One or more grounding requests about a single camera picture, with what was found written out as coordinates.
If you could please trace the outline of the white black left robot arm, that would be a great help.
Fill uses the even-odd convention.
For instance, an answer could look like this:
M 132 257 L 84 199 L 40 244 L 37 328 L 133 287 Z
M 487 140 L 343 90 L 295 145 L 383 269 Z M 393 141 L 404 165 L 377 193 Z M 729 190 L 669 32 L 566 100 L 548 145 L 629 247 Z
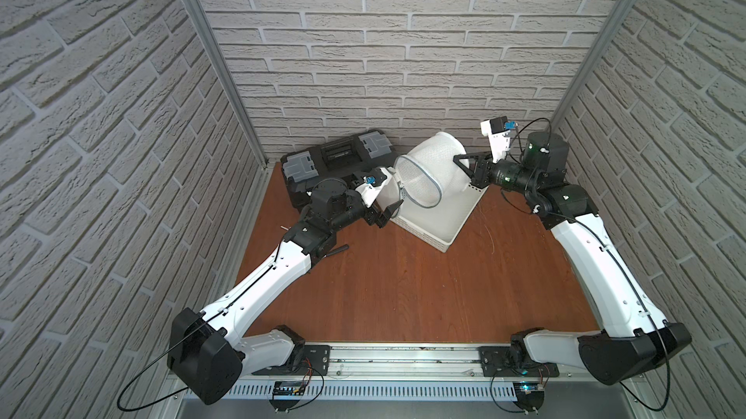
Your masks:
M 429 186 L 444 186 L 427 164 L 410 156 L 398 157 L 393 170 L 375 167 L 349 176 L 321 179 L 308 194 L 299 221 L 249 276 L 203 310 L 186 308 L 172 323 L 167 367 L 204 405 L 223 399 L 244 374 L 277 369 L 314 376 L 303 355 L 305 340 L 286 326 L 267 334 L 246 337 L 258 316 L 299 277 L 337 252 L 337 234 L 364 220 L 384 227 L 401 207 L 376 203 L 379 195 L 408 168 Z

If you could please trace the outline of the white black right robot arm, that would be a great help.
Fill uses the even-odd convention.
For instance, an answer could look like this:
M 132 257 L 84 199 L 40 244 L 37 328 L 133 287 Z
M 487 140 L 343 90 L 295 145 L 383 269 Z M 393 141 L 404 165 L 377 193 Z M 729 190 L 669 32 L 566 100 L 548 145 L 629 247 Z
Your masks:
M 605 385 L 668 366 L 692 342 L 686 326 L 670 322 L 641 288 L 614 246 L 587 191 L 565 179 L 569 146 L 557 134 L 532 133 L 519 162 L 509 160 L 508 130 L 483 131 L 491 151 L 475 158 L 474 186 L 495 185 L 524 196 L 563 247 L 598 314 L 596 332 L 529 329 L 511 337 L 513 363 L 581 368 Z

